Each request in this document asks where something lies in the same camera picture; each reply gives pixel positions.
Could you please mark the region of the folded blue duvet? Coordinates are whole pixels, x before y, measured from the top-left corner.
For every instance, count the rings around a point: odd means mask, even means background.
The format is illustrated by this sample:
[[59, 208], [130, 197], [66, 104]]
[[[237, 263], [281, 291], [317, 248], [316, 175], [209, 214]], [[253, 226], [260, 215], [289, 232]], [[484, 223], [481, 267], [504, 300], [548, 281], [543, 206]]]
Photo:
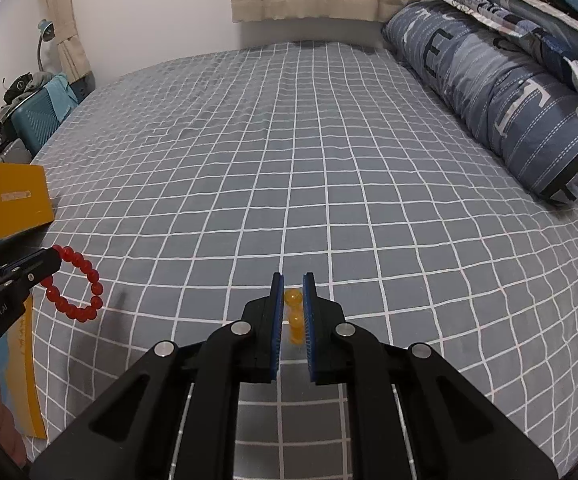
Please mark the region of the folded blue duvet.
[[497, 32], [441, 0], [394, 14], [395, 54], [532, 194], [578, 200], [578, 94]]

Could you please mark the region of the teal suitcase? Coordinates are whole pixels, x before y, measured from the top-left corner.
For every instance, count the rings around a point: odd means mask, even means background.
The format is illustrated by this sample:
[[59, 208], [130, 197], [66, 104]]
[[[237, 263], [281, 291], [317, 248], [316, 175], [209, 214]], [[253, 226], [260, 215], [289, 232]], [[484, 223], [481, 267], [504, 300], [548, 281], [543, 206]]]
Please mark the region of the teal suitcase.
[[24, 100], [12, 114], [12, 125], [32, 157], [41, 151], [61, 124], [44, 87]]

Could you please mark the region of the clutter pile on suitcases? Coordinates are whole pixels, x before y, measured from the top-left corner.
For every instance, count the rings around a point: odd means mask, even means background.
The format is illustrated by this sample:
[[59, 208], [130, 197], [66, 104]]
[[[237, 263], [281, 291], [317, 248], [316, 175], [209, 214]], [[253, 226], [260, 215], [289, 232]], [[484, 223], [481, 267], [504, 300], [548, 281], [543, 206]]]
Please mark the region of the clutter pile on suitcases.
[[12, 114], [24, 100], [39, 92], [54, 75], [50, 72], [26, 73], [19, 76], [5, 91], [4, 104], [0, 108], [0, 124], [12, 127]]

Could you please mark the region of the blue patterned pillow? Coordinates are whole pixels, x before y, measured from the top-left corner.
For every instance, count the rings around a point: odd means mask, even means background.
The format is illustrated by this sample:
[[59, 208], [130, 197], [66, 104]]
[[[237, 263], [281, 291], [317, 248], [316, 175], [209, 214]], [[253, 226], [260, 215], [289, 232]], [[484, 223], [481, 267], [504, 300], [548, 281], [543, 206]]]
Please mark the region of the blue patterned pillow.
[[443, 0], [506, 36], [578, 93], [578, 21], [539, 0]]

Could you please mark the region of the grey checked bed sheet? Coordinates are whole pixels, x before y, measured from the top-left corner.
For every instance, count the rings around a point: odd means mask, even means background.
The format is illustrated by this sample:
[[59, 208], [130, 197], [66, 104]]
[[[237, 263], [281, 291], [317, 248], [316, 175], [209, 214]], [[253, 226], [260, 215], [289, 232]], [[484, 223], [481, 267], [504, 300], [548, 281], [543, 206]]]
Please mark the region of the grey checked bed sheet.
[[276, 44], [94, 91], [41, 148], [44, 245], [102, 278], [81, 324], [34, 300], [56, 438], [156, 342], [233, 322], [274, 273], [397, 347], [430, 344], [567, 472], [578, 461], [578, 202], [536, 200], [383, 51]]

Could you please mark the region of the light blue towel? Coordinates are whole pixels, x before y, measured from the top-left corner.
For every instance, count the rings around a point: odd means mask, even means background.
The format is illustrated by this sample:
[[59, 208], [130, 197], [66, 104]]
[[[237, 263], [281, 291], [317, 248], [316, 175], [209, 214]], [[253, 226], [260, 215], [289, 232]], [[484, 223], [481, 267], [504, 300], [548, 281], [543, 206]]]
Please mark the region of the light blue towel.
[[64, 73], [55, 75], [44, 84], [44, 90], [50, 98], [50, 103], [52, 103], [58, 122], [64, 122], [79, 105], [78, 98], [71, 89], [68, 78]]

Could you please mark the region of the grey suitcase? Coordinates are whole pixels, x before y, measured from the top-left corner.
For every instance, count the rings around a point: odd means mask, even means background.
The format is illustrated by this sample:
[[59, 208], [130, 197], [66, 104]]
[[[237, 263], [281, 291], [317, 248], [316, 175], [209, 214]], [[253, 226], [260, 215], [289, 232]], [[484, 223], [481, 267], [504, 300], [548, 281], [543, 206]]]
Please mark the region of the grey suitcase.
[[16, 131], [0, 124], [0, 162], [8, 164], [28, 164], [32, 156]]

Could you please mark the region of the beige side curtain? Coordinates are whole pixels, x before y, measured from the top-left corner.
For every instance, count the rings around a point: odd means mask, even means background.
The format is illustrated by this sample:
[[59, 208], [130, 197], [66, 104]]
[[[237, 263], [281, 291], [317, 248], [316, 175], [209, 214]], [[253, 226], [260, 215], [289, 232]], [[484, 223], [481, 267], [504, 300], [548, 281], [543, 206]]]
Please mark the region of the beige side curtain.
[[40, 3], [54, 24], [55, 47], [62, 71], [70, 82], [84, 78], [91, 73], [91, 64], [76, 27], [72, 0], [40, 0]]

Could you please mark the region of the blue desk lamp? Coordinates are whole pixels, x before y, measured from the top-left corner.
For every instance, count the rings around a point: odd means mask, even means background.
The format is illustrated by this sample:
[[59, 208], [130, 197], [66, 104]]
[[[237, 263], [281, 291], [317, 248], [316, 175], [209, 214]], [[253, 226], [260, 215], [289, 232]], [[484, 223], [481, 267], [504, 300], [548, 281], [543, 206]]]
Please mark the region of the blue desk lamp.
[[39, 40], [36, 46], [36, 64], [40, 72], [58, 72], [57, 53], [55, 49], [54, 24], [43, 18], [39, 21]]

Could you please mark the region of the blue yellow cardboard box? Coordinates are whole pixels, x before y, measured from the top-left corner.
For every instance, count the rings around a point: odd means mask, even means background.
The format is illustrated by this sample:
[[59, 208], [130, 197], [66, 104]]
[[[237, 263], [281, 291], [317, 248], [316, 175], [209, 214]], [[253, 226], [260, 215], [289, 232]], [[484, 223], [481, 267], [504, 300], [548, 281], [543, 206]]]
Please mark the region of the blue yellow cardboard box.
[[41, 166], [0, 162], [0, 382], [18, 430], [46, 439], [36, 393], [33, 287], [60, 268], [53, 249], [26, 249], [24, 237], [54, 220]]

